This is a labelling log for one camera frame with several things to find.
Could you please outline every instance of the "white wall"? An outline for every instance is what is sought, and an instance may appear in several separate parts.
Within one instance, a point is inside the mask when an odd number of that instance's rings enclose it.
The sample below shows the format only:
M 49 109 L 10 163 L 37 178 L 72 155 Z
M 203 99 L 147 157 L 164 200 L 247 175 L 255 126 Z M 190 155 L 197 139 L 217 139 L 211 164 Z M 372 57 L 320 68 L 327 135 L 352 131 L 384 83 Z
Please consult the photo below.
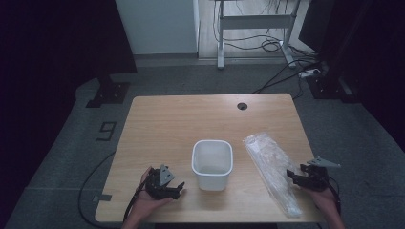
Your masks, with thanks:
M 133 54 L 197 53 L 197 0 L 116 0 Z

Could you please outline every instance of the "wooden table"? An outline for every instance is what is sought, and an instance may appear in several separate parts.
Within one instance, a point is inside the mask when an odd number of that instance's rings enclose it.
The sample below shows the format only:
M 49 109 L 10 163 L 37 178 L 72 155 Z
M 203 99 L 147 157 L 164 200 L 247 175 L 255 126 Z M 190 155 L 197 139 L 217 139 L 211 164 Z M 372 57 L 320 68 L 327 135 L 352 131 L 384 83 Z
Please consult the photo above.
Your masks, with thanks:
M 237 105 L 245 103 L 247 109 Z M 150 222 L 321 221 L 309 196 L 294 190 L 303 216 L 289 219 L 270 197 L 243 140 L 268 132 L 298 164 L 313 158 L 289 94 L 140 96 L 134 98 L 103 190 L 112 195 L 96 210 L 99 221 L 122 221 L 126 206 L 149 167 L 169 166 L 181 197 L 157 210 Z M 233 148 L 234 167 L 226 189 L 200 190 L 191 169 L 194 144 L 221 139 Z

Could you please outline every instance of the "hand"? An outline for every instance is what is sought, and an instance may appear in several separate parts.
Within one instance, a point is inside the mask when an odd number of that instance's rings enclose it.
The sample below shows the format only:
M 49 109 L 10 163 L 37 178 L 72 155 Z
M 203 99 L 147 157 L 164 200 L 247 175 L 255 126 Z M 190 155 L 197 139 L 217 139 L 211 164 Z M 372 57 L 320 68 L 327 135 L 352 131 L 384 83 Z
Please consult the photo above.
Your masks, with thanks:
M 311 189 L 303 187 L 301 187 L 301 189 L 312 197 L 313 202 L 319 208 L 319 210 L 321 210 L 322 213 L 329 213 L 334 211 L 337 213 L 335 205 L 336 199 L 334 198 L 334 195 L 329 188 L 322 192 L 312 191 Z
M 313 202 L 324 215 L 330 229 L 345 228 L 343 220 L 337 212 L 336 199 L 329 188 L 322 192 L 312 191 L 303 187 L 301 189 L 312 197 Z
M 140 183 L 142 183 L 149 174 L 149 171 L 152 167 L 149 167 L 145 173 L 143 173 L 142 178 L 140 179 Z M 132 205 L 132 209 L 128 218 L 124 221 L 122 228 L 138 228 L 140 222 L 149 215 L 151 215 L 156 209 L 160 208 L 161 206 L 171 202 L 172 198 L 164 198 L 160 200 L 155 200 L 149 194 L 142 190 L 137 200 Z

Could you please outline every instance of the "metal frame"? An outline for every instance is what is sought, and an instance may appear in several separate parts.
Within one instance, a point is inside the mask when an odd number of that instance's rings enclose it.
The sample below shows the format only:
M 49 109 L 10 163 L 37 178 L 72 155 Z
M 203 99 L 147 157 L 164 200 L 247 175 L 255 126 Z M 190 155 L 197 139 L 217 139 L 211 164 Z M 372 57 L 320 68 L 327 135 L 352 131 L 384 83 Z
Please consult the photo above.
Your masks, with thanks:
M 291 14 L 283 15 L 249 15 L 249 16 L 224 16 L 224 0 L 220 1 L 220 18 L 218 41 L 218 69 L 224 68 L 224 30 L 241 29 L 287 29 L 285 40 L 280 41 L 281 50 L 290 68 L 295 68 L 295 63 L 291 63 L 292 58 L 290 48 L 288 47 L 291 38 L 292 28 L 297 17 L 298 7 L 301 0 L 296 0 L 294 10 Z

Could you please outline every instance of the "black panel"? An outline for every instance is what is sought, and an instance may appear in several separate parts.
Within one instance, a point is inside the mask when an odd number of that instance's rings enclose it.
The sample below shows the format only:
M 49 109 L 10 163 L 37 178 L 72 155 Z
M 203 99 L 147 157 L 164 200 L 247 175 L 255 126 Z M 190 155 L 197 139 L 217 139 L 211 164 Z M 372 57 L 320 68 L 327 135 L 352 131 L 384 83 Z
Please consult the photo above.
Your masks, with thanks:
M 316 52 L 325 48 L 324 41 L 334 0 L 312 0 L 301 28 L 299 39 Z
M 0 227 L 75 103 L 75 90 L 134 73 L 114 0 L 0 2 Z
M 404 11 L 403 2 L 336 1 L 320 49 L 320 57 L 328 63 L 330 69 L 326 77 L 313 78 L 309 81 L 314 97 L 327 89 L 326 92 L 329 94 L 323 93 L 324 96 L 320 97 L 362 102 L 403 151 L 405 151 Z

